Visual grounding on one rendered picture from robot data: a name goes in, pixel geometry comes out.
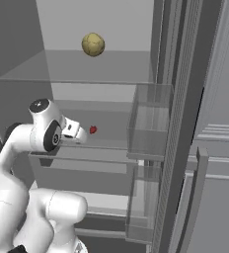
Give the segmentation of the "grey fridge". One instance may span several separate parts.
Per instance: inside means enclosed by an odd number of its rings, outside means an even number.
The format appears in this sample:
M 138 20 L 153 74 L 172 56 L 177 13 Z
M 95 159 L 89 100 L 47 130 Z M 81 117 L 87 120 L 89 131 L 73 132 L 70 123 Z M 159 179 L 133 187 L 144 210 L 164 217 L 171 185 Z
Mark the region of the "grey fridge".
M 104 51 L 148 51 L 154 82 L 147 84 L 162 84 L 165 5 L 165 0 L 0 0 L 0 77 L 43 50 L 83 51 L 82 38 L 96 33 L 105 41 Z M 29 107 L 37 99 L 132 103 L 136 85 L 0 80 L 0 151 L 9 127 L 34 122 Z M 57 147 L 85 143 L 75 143 L 68 127 Z M 30 154 L 19 154 L 11 169 L 30 190 L 129 198 L 133 169 L 117 174 L 44 168 Z M 88 253 L 148 253 L 152 243 L 125 239 L 125 221 L 126 215 L 87 213 L 74 228 Z

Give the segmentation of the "grey cupboard panel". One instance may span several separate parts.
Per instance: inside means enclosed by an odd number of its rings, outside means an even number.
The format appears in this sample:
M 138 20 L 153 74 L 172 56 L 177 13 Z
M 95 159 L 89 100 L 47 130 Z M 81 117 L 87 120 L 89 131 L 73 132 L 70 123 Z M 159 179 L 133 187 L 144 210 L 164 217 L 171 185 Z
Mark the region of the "grey cupboard panel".
M 229 0 L 222 0 L 191 153 L 209 162 L 188 253 L 229 253 Z

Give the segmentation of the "glass fridge shelf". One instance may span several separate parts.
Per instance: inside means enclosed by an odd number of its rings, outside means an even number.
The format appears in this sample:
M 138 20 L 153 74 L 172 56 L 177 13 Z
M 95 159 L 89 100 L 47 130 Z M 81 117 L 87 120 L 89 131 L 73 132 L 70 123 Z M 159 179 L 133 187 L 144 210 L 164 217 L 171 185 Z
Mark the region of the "glass fridge shelf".
M 36 188 L 30 190 L 27 213 L 54 220 L 82 220 L 87 213 L 125 216 L 127 204 L 125 196 Z
M 79 122 L 87 132 L 85 146 L 127 149 L 126 128 L 131 102 L 62 101 L 55 104 L 68 119 Z M 90 126 L 97 132 L 89 133 Z
M 104 51 L 91 57 L 82 50 L 43 50 L 0 77 L 3 81 L 50 83 L 153 83 L 148 51 Z

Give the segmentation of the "grey fridge door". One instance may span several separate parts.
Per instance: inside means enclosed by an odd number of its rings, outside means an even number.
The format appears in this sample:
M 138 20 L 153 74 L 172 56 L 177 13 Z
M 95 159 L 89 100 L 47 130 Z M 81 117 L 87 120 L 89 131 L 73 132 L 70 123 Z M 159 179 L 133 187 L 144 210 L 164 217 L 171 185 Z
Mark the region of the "grey fridge door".
M 168 253 L 222 0 L 186 0 L 151 253 Z

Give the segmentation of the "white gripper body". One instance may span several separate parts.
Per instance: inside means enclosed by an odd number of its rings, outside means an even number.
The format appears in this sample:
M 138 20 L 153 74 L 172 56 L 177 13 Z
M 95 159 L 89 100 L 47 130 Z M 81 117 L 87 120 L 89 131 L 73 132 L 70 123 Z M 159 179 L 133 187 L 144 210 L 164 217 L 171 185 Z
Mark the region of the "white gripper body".
M 74 142 L 83 144 L 87 141 L 87 138 L 88 134 L 86 133 L 86 131 L 82 127 L 79 127 L 79 130 L 74 138 Z

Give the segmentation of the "clear fridge door bin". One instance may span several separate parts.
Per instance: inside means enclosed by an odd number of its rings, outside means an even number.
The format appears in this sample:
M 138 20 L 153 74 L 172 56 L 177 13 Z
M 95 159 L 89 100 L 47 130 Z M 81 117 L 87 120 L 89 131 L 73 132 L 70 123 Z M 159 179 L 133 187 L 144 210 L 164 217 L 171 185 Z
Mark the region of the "clear fridge door bin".
M 127 157 L 163 161 L 173 102 L 170 84 L 137 84 L 126 129 Z
M 127 241 L 152 243 L 158 208 L 160 171 L 158 166 L 143 160 L 133 167 L 125 221 Z

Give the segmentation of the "clear fridge drawer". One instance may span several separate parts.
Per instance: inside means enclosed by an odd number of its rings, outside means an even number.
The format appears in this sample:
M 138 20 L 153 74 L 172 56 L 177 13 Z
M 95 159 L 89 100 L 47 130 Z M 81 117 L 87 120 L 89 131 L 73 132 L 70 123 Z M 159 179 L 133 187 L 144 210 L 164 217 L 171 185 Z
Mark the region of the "clear fridge drawer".
M 125 174 L 137 165 L 127 158 L 124 149 L 84 145 L 60 146 L 48 153 L 32 152 L 30 156 L 44 168 L 75 171 Z

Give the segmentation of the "yellow round fruit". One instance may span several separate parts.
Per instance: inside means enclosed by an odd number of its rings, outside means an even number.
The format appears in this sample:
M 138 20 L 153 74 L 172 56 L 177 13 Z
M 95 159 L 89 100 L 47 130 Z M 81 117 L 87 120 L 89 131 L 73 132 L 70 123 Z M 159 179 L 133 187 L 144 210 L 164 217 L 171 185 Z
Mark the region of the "yellow round fruit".
M 89 33 L 82 38 L 81 46 L 87 55 L 96 57 L 104 52 L 106 45 L 104 39 L 100 35 Z

